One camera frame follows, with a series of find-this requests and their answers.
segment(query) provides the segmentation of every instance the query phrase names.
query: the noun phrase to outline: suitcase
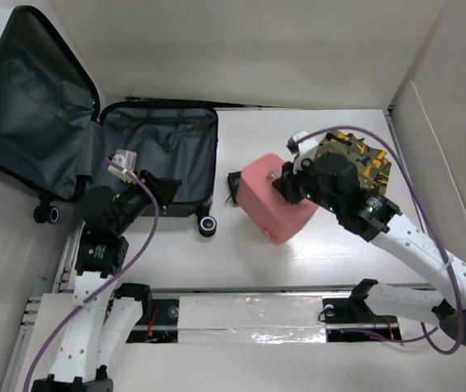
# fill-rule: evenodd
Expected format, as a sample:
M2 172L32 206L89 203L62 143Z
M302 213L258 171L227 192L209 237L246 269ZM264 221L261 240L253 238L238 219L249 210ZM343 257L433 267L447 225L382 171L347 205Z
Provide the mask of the suitcase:
M117 149L137 153L137 171L182 180L163 215L197 214L201 223L217 131L217 113L204 104L120 102L100 113L95 84L51 22L34 7L0 9L0 170L38 192L38 223L58 220L53 200L75 202L95 185L122 191L104 162Z

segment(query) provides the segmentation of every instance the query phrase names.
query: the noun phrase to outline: gray fabric lining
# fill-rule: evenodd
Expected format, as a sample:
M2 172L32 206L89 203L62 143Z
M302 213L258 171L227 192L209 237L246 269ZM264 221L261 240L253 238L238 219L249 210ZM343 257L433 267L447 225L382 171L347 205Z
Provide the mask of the gray fabric lining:
M208 109L114 108L91 121L93 97L77 70L30 13L19 16L0 58L0 166L63 199L77 176L88 186L125 186L104 156L137 153L136 170L181 179L175 202L212 194L215 112Z

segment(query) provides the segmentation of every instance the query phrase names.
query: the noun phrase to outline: yellow and black camouflage pouch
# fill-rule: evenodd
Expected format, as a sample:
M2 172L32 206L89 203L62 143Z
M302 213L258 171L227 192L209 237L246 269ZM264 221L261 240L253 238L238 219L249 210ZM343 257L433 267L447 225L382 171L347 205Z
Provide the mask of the yellow and black camouflage pouch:
M343 155L356 165L361 189L377 189L385 195L392 166L385 158L386 151L369 147L363 139L357 139L352 133L345 135L338 131L326 134L317 147L315 158L328 152Z

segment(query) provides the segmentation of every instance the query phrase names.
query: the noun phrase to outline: pink packing cube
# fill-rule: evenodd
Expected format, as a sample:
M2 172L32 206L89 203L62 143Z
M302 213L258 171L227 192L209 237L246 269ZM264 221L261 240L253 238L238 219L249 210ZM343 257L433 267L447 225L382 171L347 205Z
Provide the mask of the pink packing cube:
M282 174L283 160L267 154L242 170L238 204L273 243L282 244L302 230L317 210L309 200L290 205L273 188Z

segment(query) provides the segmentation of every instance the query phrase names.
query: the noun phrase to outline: wall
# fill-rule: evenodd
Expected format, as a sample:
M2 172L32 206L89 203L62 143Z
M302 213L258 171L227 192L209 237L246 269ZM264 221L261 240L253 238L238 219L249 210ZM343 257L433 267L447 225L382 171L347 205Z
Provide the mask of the wall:
M15 0L0 1L13 7ZM26 1L56 22L47 0ZM0 389L15 344L25 302L36 278L55 277L65 235L71 224L70 207L61 207L58 225L37 225L35 194L0 173Z
M393 120L430 215L448 248L466 260L465 0L446 2Z
M107 95L388 106L442 0L51 0Z

